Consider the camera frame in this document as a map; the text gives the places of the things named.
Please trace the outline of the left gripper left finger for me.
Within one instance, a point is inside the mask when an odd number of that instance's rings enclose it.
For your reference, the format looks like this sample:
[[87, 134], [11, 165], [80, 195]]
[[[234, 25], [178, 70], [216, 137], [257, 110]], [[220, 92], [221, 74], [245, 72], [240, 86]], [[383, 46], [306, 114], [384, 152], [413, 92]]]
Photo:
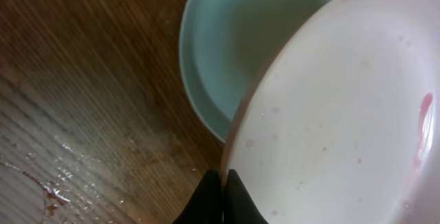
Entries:
[[222, 205], [219, 174], [216, 170], [207, 170], [173, 224], [222, 224]]

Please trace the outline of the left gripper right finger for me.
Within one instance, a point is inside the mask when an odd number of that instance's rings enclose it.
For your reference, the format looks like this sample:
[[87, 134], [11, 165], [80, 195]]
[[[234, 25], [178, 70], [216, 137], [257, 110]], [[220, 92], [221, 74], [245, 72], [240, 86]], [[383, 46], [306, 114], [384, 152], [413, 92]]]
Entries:
[[225, 224], [267, 224], [258, 211], [238, 173], [230, 169], [223, 189]]

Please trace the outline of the pink plate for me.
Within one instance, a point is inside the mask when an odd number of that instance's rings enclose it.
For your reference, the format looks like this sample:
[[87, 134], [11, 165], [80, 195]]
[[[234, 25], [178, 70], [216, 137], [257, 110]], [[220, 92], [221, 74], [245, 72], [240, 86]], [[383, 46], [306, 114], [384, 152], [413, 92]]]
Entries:
[[221, 171], [269, 223], [439, 222], [439, 0], [331, 0], [239, 107]]

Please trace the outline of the light blue plate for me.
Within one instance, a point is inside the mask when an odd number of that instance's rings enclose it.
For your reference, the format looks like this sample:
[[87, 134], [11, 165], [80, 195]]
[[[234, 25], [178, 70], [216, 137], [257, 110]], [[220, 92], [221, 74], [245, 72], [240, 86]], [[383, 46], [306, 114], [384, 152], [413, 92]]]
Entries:
[[234, 115], [287, 41], [332, 0], [187, 0], [179, 66], [204, 126], [227, 140]]

